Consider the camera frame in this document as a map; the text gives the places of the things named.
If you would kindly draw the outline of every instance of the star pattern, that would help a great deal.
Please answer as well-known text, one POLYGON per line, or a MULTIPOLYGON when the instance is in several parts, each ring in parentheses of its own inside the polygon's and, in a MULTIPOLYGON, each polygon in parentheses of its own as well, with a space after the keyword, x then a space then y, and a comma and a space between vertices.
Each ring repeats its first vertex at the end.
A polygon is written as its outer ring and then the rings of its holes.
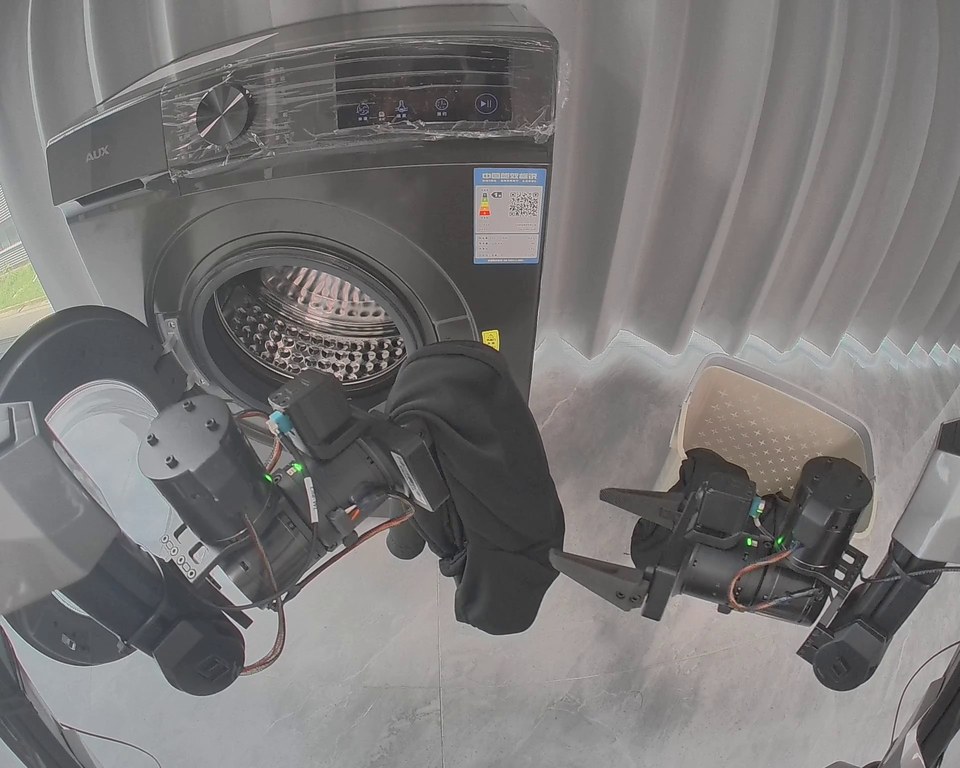
POLYGON ((792 397, 773 400, 724 389, 706 393, 696 408, 695 400, 690 401, 684 447, 711 448, 746 468, 760 494, 789 492, 814 456, 862 461, 859 437, 850 427, 792 397))

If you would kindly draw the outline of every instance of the washing machine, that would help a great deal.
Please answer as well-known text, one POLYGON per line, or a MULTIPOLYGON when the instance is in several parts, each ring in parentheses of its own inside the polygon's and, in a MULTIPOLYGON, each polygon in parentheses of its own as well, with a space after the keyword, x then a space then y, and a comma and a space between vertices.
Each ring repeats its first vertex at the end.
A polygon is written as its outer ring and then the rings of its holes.
POLYGON ((446 339, 498 347, 527 390, 556 91, 556 40, 519 6, 298 24, 53 138, 53 201, 104 304, 244 407, 306 368, 374 405, 446 339))

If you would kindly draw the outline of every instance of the play pause button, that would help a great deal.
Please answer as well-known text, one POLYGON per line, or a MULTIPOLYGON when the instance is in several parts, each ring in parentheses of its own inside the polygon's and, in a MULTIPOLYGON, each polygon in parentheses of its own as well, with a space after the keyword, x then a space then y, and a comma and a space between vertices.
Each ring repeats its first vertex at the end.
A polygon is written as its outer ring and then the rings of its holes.
POLYGON ((481 93, 479 96, 477 96, 476 107, 480 114, 492 114, 493 112, 496 112, 496 96, 494 96, 492 93, 481 93))

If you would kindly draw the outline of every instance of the window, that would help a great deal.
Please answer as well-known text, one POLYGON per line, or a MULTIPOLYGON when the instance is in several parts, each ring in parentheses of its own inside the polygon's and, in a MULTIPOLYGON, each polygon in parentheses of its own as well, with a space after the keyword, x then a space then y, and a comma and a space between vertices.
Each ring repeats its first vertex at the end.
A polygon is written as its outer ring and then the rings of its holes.
POLYGON ((0 352, 52 311, 0 189, 0 352))

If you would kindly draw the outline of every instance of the qr code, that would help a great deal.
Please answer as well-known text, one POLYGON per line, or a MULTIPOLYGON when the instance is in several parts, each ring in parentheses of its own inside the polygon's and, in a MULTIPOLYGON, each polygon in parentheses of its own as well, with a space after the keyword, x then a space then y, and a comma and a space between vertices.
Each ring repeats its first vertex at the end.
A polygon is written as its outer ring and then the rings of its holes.
POLYGON ((540 192, 524 191, 510 193, 510 215, 511 216, 539 216, 540 215, 540 192))

